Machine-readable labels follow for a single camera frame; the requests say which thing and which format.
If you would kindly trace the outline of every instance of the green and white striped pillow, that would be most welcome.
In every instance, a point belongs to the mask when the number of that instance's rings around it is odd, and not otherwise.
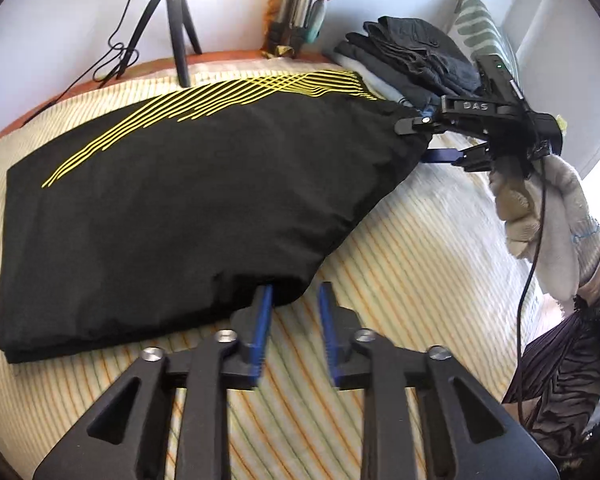
[[[473,62],[477,56],[498,54],[516,81],[520,82],[518,60],[509,40],[481,0],[458,0],[448,34]]]

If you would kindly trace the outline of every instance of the striped bedsheet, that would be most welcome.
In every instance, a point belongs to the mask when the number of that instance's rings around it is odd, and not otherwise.
[[[337,67],[290,60],[192,67],[194,84]],[[173,71],[82,94],[45,111],[0,140],[0,255],[6,171],[37,147],[116,108],[177,89]],[[440,147],[465,147],[459,136]],[[516,303],[528,265],[509,256],[487,179],[451,166],[420,165],[350,234],[320,268],[307,293],[277,309],[260,388],[230,392],[233,477],[357,479],[362,395],[337,392],[323,357],[316,291],[330,280],[340,303],[396,345],[451,348],[496,397],[515,368]],[[523,313],[525,340],[541,304],[535,285]],[[42,362],[8,365],[0,352],[0,451],[27,480],[89,405],[144,346],[194,347],[223,323],[157,340]],[[174,406],[166,478],[172,479],[185,392]],[[417,410],[410,399],[420,475]]]

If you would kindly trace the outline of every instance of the gloved hand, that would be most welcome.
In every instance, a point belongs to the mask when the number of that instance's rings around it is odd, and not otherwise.
[[[546,213],[536,268],[542,290],[568,309],[578,292],[590,305],[600,295],[600,225],[589,214],[578,173],[557,155],[544,158]],[[505,221],[507,248],[517,258],[533,260],[538,244],[542,182],[540,163],[529,180],[512,171],[495,171],[490,188],[496,212]],[[590,281],[596,273],[593,289]]]

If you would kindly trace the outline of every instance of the metal screw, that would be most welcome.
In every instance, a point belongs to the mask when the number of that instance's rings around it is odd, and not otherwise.
[[[429,357],[434,361],[444,361],[451,357],[451,352],[443,346],[432,346],[429,349]]]
[[[363,328],[362,330],[358,330],[356,332],[356,341],[360,341],[361,343],[368,343],[369,341],[373,341],[375,338],[376,333],[368,328]]]
[[[140,357],[145,361],[159,361],[164,357],[164,350],[155,346],[149,346],[140,352]]]
[[[232,343],[236,339],[238,339],[238,335],[233,330],[218,330],[216,332],[216,341],[219,343]]]

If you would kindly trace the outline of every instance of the black cable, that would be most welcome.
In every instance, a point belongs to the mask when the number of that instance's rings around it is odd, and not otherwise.
[[[122,60],[122,57],[124,56],[125,52],[126,52],[126,46],[122,41],[119,41],[117,43],[111,43],[111,41],[113,40],[113,37],[118,33],[118,31],[120,30],[120,27],[122,27],[122,22],[124,22],[125,20],[125,16],[126,16],[126,12],[129,10],[129,5],[131,4],[131,0],[126,0],[126,4],[125,4],[125,10],[122,11],[122,15],[120,16],[120,20],[118,22],[118,26],[114,29],[114,31],[111,33],[111,35],[109,36],[109,39],[107,40],[107,45],[109,46],[109,50],[106,51],[106,53],[104,53],[103,56],[100,57],[99,60],[97,60],[94,64],[92,64],[87,70],[85,70],[84,72],[82,72],[75,80],[74,82],[72,82],[65,90],[64,92],[62,92],[58,97],[51,99],[51,101],[49,101],[46,105],[44,105],[42,108],[40,108],[40,110],[37,110],[31,117],[27,118],[22,125],[24,126],[24,124],[27,124],[30,120],[32,120],[33,118],[37,117],[38,115],[40,115],[42,112],[44,112],[45,110],[48,110],[49,108],[51,108],[53,105],[58,104],[58,102],[60,101],[60,99],[62,99],[62,97],[64,97],[64,95],[71,89],[74,87],[74,85],[80,81],[80,79],[82,79],[84,76],[86,76],[91,70],[93,70],[93,75],[91,76],[91,79],[93,82],[99,83],[101,81],[103,81],[103,79],[105,78],[101,78],[98,79],[96,77],[98,71],[100,69],[102,69],[103,67],[113,63],[115,60],[118,60],[118,65],[115,66],[111,71],[112,72],[116,72],[119,67],[120,67],[120,60]],[[116,52],[116,55],[114,57],[112,57],[111,59],[109,59],[108,61],[105,61],[104,63],[101,63],[107,56],[109,56],[109,54],[111,54],[112,52]],[[137,49],[134,49],[134,54],[136,55],[134,58],[132,58],[132,60],[129,62],[128,66],[132,66],[136,61],[138,61],[139,57],[140,57],[140,53],[138,52]]]
[[[538,229],[538,244],[534,254],[533,262],[529,276],[526,278],[525,288],[522,290],[520,302],[518,303],[518,316],[516,318],[516,349],[518,350],[518,376],[517,376],[517,397],[518,397],[518,420],[522,426],[525,421],[522,413],[522,307],[525,303],[526,295],[529,292],[529,286],[533,280],[536,267],[538,266],[538,256],[540,255],[540,245],[542,243],[542,232],[544,232],[544,215],[546,213],[546,173],[544,170],[544,157],[540,159],[540,177],[542,179],[542,203],[540,206],[540,227]]]

